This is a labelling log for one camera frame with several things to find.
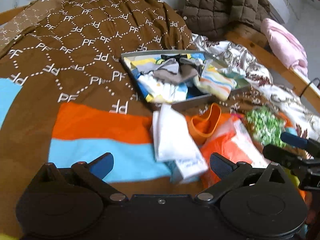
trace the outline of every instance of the air conditioner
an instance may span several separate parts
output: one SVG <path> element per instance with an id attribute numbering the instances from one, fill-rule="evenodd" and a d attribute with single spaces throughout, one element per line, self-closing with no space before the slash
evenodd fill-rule
<path id="1" fill-rule="evenodd" d="M 284 0 L 268 0 L 270 3 L 271 17 L 280 24 L 286 24 L 290 19 L 288 3 Z"/>

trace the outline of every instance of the brown puffer jacket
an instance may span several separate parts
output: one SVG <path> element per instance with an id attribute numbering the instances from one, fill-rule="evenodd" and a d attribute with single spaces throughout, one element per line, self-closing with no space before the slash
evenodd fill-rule
<path id="1" fill-rule="evenodd" d="M 216 40 L 234 22 L 260 31 L 269 13 L 268 0 L 186 0 L 182 16 L 193 33 Z"/>

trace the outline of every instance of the metal screw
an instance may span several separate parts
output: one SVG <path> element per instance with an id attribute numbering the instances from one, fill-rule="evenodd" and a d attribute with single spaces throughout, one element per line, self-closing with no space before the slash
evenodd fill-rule
<path id="1" fill-rule="evenodd" d="M 165 204 L 165 200 L 164 199 L 158 199 L 158 203 L 159 204 Z"/>
<path id="2" fill-rule="evenodd" d="M 110 199 L 113 201 L 123 201 L 125 199 L 125 195 L 122 193 L 113 193 L 110 195 Z"/>
<path id="3" fill-rule="evenodd" d="M 200 193 L 197 198 L 203 201 L 210 201 L 213 199 L 213 196 L 210 193 Z"/>

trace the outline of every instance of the pink pillow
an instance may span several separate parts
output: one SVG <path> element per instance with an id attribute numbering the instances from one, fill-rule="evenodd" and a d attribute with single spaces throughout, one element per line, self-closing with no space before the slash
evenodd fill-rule
<path id="1" fill-rule="evenodd" d="M 268 18 L 263 20 L 261 32 L 267 37 L 272 52 L 286 68 L 297 69 L 308 76 L 307 54 L 295 36 Z"/>

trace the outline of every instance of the orange stripe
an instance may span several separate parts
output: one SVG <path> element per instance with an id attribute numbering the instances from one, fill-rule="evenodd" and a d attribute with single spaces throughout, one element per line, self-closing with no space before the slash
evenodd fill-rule
<path id="1" fill-rule="evenodd" d="M 151 143 L 152 117 L 115 114 L 75 103 L 61 105 L 52 137 L 62 140 L 108 138 L 124 143 Z"/>
<path id="2" fill-rule="evenodd" d="M 208 82 L 208 83 L 210 83 L 210 84 L 215 84 L 215 85 L 216 85 L 217 87 L 219 87 L 220 89 L 223 89 L 223 90 L 225 90 L 227 93 L 230 93 L 230 89 L 229 89 L 229 88 L 227 88 L 227 87 L 225 87 L 225 86 L 222 86 L 222 85 L 218 85 L 218 84 L 212 82 L 212 81 L 209 80 L 209 79 L 200 78 L 200 81 L 201 81 L 201 82 Z"/>

